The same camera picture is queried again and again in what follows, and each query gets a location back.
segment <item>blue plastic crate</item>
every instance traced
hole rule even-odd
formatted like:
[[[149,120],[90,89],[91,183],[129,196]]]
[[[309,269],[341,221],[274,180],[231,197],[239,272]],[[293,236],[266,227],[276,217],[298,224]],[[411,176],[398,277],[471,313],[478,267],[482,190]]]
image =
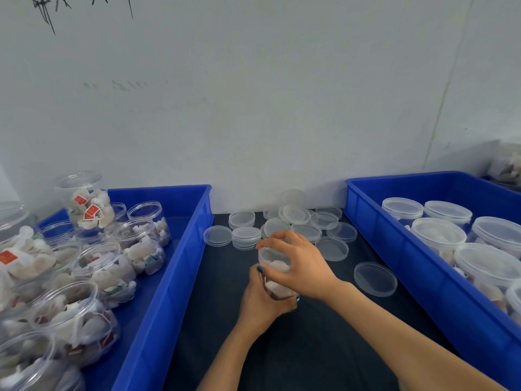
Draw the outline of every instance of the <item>blue plastic crate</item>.
[[[204,230],[214,215],[210,185],[110,189],[113,202],[127,209],[156,200],[170,229],[166,263],[152,276],[138,276],[132,301],[114,309],[121,325],[121,340],[96,364],[83,370],[88,390],[146,391],[163,387],[186,305],[203,256]],[[40,225],[67,219],[60,210]]]
[[[381,207],[388,197],[443,200],[521,223],[521,194],[459,171],[346,181],[344,213],[461,356],[521,390],[521,328]]]

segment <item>clear plastic lid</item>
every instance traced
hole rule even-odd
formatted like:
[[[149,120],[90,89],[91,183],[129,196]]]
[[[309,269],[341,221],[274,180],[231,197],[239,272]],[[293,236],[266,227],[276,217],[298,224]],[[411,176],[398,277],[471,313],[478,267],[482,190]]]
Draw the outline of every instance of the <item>clear plastic lid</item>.
[[[310,224],[292,225],[291,230],[307,238],[310,243],[315,243],[320,237],[322,237],[322,230],[315,228]]]
[[[232,231],[222,225],[207,228],[203,233],[204,242],[213,247],[224,247],[231,242]]]
[[[338,217],[331,213],[316,212],[311,215],[309,223],[321,230],[335,229],[338,225]]]
[[[235,227],[251,226],[255,223],[255,213],[252,211],[240,211],[238,213],[231,213],[228,221]]]
[[[273,233],[275,233],[278,230],[286,230],[290,228],[290,224],[287,222],[284,222],[280,218],[272,218],[266,221],[264,223],[264,234],[267,237],[270,237]]]
[[[480,283],[509,287],[521,278],[521,262],[491,245],[464,243],[454,252],[458,267]]]
[[[356,265],[354,279],[362,291],[381,298],[394,294],[398,286],[396,276],[389,269],[373,262]]]
[[[241,226],[237,229],[234,229],[231,232],[232,240],[235,241],[254,241],[258,240],[261,237],[259,228],[254,228],[253,226]]]
[[[358,236],[358,231],[353,225],[349,223],[339,222],[338,225],[327,231],[328,236],[342,240],[344,243],[352,243]]]
[[[426,202],[424,212],[430,217],[445,219],[453,223],[468,223],[472,219],[472,211],[465,207],[438,200]]]
[[[320,207],[317,208],[316,213],[331,213],[336,216],[338,219],[342,218],[342,210],[338,207]]]
[[[270,266],[274,269],[287,273],[291,268],[290,258],[282,252],[273,248],[264,247],[258,252],[259,263],[263,266]]]
[[[302,209],[291,204],[284,206],[282,213],[284,218],[288,220],[288,223],[296,223],[297,225],[308,223],[311,217],[307,209]]]
[[[348,256],[349,247],[342,240],[334,237],[321,237],[315,243],[323,258],[326,261],[338,262],[344,260]]]
[[[506,300],[518,314],[521,314],[521,280],[516,280],[506,291]]]
[[[382,207],[396,219],[420,218],[424,211],[421,204],[405,197],[388,197]]]
[[[457,225],[438,218],[415,219],[411,232],[431,247],[453,248],[464,243],[466,233]]]
[[[506,219],[479,217],[472,224],[472,231],[494,245],[521,251],[521,226]]]

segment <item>red tea bag label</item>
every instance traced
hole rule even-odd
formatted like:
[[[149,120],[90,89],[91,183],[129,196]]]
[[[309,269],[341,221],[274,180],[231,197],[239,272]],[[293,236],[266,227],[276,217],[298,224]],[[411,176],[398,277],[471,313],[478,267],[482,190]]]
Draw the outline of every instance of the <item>red tea bag label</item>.
[[[85,211],[85,214],[83,214],[83,219],[94,219],[99,210],[100,208],[98,206],[91,204],[87,211]]]
[[[76,203],[78,203],[79,205],[83,205],[83,204],[86,204],[88,202],[88,200],[85,197],[81,196],[81,195],[76,196],[74,198],[74,201]]]
[[[9,264],[16,259],[18,259],[18,257],[11,251],[0,252],[0,262],[2,262],[4,265]]]

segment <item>black tablecloth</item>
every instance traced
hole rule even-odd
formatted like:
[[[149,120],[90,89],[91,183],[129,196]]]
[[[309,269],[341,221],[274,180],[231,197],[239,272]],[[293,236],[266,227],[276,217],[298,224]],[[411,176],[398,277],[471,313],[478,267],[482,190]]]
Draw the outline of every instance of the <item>black tablecloth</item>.
[[[256,214],[255,226],[265,222]],[[216,215],[214,225],[228,225]],[[349,244],[348,257],[328,262],[337,277],[354,283],[360,262],[383,263],[362,236]],[[232,244],[206,246],[164,390],[194,390],[212,363],[239,313],[257,250]],[[455,352],[401,283],[394,295],[368,295],[384,309],[441,346]],[[298,308],[278,318],[253,344],[242,370],[239,390],[395,390],[396,377],[376,352],[342,317],[320,301],[301,297]]]

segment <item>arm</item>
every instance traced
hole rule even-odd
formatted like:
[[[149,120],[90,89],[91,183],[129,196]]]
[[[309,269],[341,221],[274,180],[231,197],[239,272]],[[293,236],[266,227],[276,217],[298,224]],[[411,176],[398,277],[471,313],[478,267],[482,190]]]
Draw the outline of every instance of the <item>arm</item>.
[[[241,300],[237,324],[226,338],[198,391],[230,391],[237,389],[244,360],[252,344],[274,320],[296,308],[296,298],[274,301],[264,290],[261,276],[250,268],[250,283]]]
[[[328,304],[360,333],[412,391],[505,390],[382,309],[350,282],[337,279],[319,250],[305,237],[291,230],[278,231],[271,237],[260,241],[257,249],[272,247],[284,253],[291,260],[291,269],[281,273],[259,266],[258,270],[274,282]]]

